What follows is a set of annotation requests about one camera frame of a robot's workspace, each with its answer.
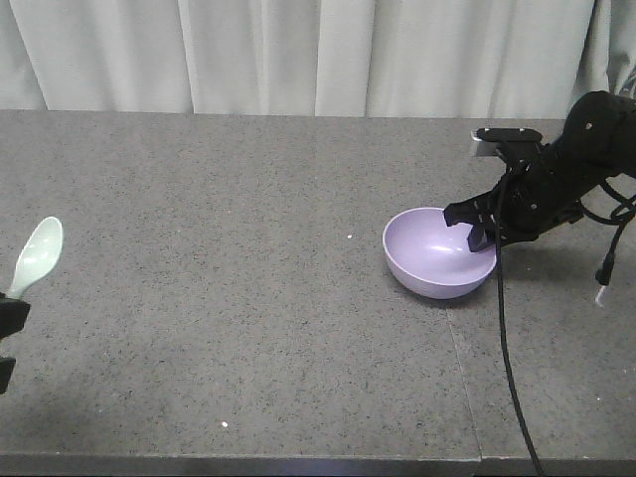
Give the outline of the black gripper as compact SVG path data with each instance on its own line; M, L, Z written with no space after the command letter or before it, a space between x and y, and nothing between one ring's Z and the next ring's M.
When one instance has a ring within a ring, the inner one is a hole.
M490 194L443 209L448 227L472 225L467 238L471 252L494 246L496 239L501 244L533 241L565 222L578 220L574 203L582 196L583 166L571 150L560 142L500 142L496 153L506 172Z

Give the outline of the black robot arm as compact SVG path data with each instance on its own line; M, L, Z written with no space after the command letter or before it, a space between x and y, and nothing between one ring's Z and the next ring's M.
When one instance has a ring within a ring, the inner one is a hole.
M473 251L495 241L533 241L574 223L583 215L582 196L609 177L635 174L635 102L607 91L582 96L551 144L529 128L479 128L473 138L479 155L507 166L491 191L443 211L448 226L471 226Z

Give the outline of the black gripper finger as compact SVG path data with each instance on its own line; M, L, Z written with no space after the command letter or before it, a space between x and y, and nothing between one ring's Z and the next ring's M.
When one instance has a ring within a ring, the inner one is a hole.
M0 339L22 331L30 310L30 303L9 298L2 293L0 299Z
M0 358L0 394L4 395L10 384L16 359L12 357Z

